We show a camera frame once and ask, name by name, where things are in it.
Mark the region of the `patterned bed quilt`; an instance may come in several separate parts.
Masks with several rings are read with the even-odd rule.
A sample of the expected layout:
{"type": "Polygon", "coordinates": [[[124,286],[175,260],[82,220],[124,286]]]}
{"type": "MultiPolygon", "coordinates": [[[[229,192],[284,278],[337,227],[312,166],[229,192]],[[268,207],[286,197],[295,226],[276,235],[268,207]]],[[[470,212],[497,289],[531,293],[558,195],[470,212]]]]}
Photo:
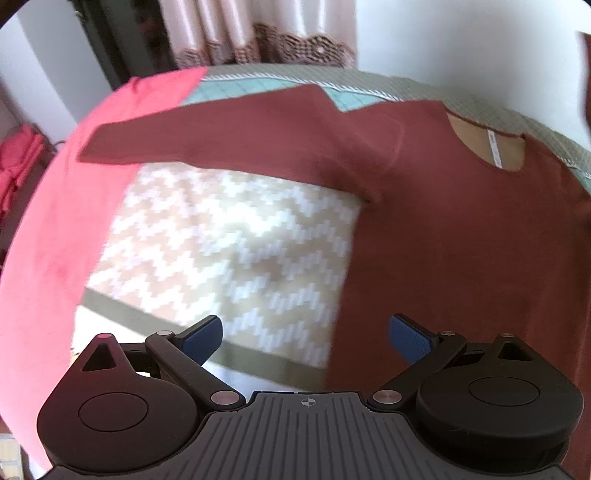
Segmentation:
{"type": "MultiPolygon", "coordinates": [[[[406,79],[353,84],[311,70],[216,74],[181,106],[315,85],[342,112],[380,102],[434,101],[477,156],[520,169],[517,139],[543,144],[590,197],[590,155],[514,112],[406,79]]],[[[134,163],[84,308],[130,330],[178,329],[217,314],[214,362],[302,390],[327,386],[329,355],[363,200],[352,193],[184,162],[134,163]]]]}

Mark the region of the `dark red sweater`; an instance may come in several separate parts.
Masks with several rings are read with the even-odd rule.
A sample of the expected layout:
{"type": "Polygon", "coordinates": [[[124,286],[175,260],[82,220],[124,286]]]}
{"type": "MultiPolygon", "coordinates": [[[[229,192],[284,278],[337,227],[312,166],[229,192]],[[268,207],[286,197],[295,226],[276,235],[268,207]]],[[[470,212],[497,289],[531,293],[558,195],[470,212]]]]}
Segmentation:
{"type": "Polygon", "coordinates": [[[520,336],[590,389],[590,197],[543,144],[522,165],[471,151],[434,101],[342,112],[307,85],[179,107],[98,127],[83,163],[184,162],[359,196],[325,383],[370,392],[403,366],[402,313],[476,341],[520,336]]]}

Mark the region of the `red clothes pile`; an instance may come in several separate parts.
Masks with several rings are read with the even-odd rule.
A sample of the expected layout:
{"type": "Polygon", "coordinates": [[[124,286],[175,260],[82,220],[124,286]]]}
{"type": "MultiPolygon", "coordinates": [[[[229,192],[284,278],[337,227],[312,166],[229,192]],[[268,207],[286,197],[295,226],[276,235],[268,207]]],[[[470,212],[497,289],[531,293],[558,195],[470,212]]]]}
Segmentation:
{"type": "Polygon", "coordinates": [[[32,169],[47,163],[54,154],[48,138],[29,123],[1,142],[1,220],[10,212],[32,169]]]}

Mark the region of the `pink lace curtain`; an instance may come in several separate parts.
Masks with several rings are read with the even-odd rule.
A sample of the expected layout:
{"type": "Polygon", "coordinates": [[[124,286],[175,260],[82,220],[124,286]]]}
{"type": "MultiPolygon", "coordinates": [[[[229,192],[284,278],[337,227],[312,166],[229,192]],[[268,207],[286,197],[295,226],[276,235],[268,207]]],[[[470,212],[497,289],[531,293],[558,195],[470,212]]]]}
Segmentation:
{"type": "Polygon", "coordinates": [[[159,3],[178,68],[278,63],[356,67],[356,3],[186,0],[159,3]]]}

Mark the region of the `pink red cloth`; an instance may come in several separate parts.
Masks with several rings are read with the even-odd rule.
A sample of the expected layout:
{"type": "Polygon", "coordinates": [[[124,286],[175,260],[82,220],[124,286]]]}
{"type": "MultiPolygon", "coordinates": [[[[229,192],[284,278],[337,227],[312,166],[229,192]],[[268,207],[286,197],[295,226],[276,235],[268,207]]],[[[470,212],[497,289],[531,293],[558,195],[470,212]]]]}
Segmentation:
{"type": "Polygon", "coordinates": [[[43,471],[38,412],[67,371],[76,308],[134,165],[110,168],[77,157],[100,125],[177,107],[204,68],[130,80],[82,120],[43,175],[1,275],[1,418],[43,471]]]}

